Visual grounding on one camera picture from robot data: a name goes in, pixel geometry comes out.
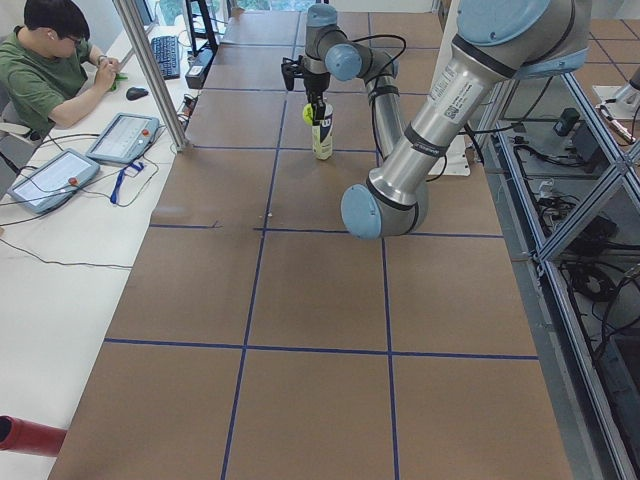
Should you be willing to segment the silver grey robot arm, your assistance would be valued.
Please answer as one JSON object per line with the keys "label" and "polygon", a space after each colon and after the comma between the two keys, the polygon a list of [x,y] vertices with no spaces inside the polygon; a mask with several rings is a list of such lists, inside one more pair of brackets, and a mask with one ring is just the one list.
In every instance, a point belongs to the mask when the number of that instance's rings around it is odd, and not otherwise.
{"label": "silver grey robot arm", "polygon": [[382,164],[365,184],[349,187],[341,200],[346,229],[361,239],[405,235],[426,216],[426,178],[445,156],[484,97],[512,78],[550,77],[580,68],[588,52],[589,1],[462,1],[452,57],[417,115],[403,122],[397,70],[392,57],[350,40],[337,24],[337,11],[315,4],[307,12],[301,58],[309,101],[324,109],[330,78],[360,78],[378,122]]}

